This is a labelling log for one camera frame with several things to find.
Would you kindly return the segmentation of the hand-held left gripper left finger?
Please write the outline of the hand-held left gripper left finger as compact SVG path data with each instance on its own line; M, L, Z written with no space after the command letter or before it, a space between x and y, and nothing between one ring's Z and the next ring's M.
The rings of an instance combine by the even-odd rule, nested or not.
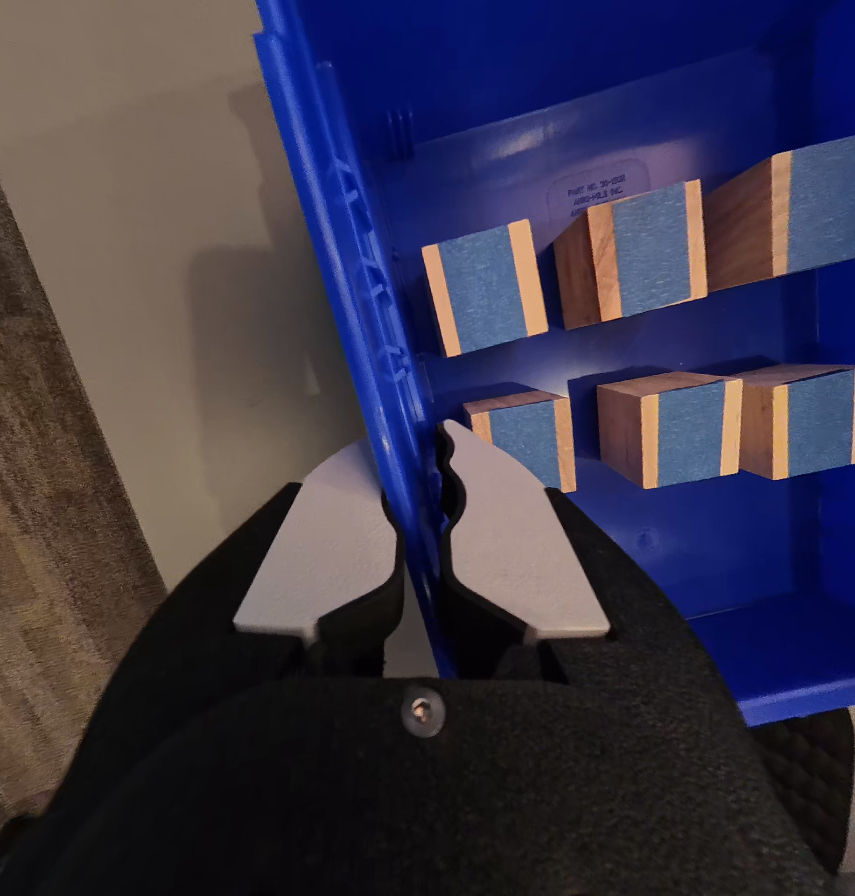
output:
M372 450L353 442L305 478L233 623L307 647L381 646L402 615L403 548Z

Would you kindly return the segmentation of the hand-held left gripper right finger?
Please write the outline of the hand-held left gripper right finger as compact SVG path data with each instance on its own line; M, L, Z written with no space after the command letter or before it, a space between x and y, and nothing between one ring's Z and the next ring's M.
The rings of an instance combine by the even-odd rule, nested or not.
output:
M453 583L501 611L519 643L607 635L610 621L543 483L455 420L438 431L463 489L445 530Z

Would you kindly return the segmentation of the blue plastic bin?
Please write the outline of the blue plastic bin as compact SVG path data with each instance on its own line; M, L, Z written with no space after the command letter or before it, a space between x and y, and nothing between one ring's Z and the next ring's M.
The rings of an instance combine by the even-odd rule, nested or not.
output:
M559 489L657 582L750 725L855 704L855 465L644 489L597 387L855 365L855 260L568 330L578 210L855 135L855 2L257 2L254 42L377 468L435 606L444 420ZM527 219L545 333L447 357L422 248Z

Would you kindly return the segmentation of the group of taped wooden cubes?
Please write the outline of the group of taped wooden cubes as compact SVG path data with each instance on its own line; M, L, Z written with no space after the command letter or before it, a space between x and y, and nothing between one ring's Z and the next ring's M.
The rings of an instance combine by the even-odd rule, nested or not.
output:
M447 357L547 332L517 220L422 248ZM692 180L578 210L554 240L568 330L855 260L855 135L784 151L702 195ZM601 460L644 489L855 465L855 365L669 372L597 387Z

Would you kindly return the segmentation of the black mesh cushion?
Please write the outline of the black mesh cushion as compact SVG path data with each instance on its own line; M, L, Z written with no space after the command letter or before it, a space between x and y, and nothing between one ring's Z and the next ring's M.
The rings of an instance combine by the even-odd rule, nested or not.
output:
M855 779L849 709L749 729L780 803L825 871L837 876L848 844Z

